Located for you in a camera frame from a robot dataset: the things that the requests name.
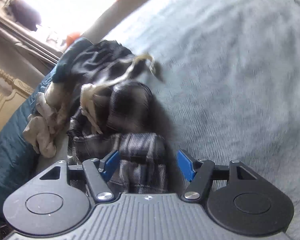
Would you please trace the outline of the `orange object on windowsill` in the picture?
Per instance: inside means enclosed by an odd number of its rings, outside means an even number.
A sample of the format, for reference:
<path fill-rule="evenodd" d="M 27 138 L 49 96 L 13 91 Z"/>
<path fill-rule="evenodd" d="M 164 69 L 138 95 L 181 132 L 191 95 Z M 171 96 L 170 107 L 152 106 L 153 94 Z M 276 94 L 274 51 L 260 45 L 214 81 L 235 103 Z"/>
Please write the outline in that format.
<path fill-rule="evenodd" d="M 65 40 L 66 47 L 68 48 L 69 46 L 71 46 L 75 42 L 75 40 L 80 38 L 80 36 L 81 36 L 80 33 L 72 33 L 72 34 L 68 35 Z"/>

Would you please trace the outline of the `teal blue duvet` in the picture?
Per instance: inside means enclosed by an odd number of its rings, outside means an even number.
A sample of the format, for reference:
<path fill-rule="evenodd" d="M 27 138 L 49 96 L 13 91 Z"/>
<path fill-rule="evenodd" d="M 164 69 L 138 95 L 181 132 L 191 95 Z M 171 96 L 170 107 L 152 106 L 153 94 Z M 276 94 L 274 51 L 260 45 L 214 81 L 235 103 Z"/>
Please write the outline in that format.
<path fill-rule="evenodd" d="M 6 198 L 29 181 L 37 164 L 38 156 L 32 145 L 25 141 L 23 130 L 28 116 L 36 108 L 36 96 L 44 92 L 52 81 L 55 70 L 51 70 L 34 92 L 13 113 L 0 131 L 0 227 L 5 224 L 3 204 Z"/>

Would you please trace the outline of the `cream wooden headboard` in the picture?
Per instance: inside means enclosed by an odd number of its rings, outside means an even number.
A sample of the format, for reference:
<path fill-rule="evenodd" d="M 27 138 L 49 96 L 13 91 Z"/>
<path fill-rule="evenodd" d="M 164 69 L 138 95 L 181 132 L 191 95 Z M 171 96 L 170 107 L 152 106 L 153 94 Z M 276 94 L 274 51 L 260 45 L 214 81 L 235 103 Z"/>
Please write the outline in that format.
<path fill-rule="evenodd" d="M 34 89 L 18 78 L 0 69 L 0 78 L 11 86 L 12 91 L 5 95 L 0 89 L 0 132 L 20 105 L 34 92 Z"/>

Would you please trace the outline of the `black white plaid shirt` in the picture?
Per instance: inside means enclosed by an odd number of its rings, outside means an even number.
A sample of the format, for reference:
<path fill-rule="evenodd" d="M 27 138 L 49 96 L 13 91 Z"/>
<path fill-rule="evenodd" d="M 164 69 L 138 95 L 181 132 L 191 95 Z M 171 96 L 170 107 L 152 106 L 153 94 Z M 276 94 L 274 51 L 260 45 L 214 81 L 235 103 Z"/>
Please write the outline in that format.
<path fill-rule="evenodd" d="M 170 191 L 176 162 L 164 136 L 172 125 L 151 90 L 127 81 L 94 96 L 94 103 L 101 133 L 92 132 L 90 121 L 78 109 L 68 129 L 73 157 L 82 163 L 118 151 L 120 163 L 108 182 L 114 194 Z"/>

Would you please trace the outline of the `dark navy garment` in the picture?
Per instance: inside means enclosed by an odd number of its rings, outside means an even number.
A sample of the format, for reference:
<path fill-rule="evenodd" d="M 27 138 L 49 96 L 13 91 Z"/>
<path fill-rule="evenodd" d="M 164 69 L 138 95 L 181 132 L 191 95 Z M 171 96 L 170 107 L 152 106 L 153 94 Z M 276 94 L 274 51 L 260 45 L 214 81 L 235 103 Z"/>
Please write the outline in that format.
<path fill-rule="evenodd" d="M 112 86 L 140 75 L 149 69 L 156 75 L 154 57 L 133 54 L 117 41 L 102 40 L 92 44 L 86 38 L 76 40 L 53 69 L 51 83 L 75 86 L 84 84 Z"/>

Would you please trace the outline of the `beige crumpled garment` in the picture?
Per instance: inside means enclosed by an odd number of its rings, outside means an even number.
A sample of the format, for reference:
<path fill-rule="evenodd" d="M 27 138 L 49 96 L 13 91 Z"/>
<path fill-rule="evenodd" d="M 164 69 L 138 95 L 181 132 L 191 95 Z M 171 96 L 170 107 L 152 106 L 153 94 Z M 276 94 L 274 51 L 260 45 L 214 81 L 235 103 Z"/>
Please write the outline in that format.
<path fill-rule="evenodd" d="M 34 113 L 28 116 L 23 137 L 36 153 L 53 158 L 57 153 L 55 138 L 69 118 L 71 93 L 65 84 L 51 82 L 44 92 L 36 96 Z"/>

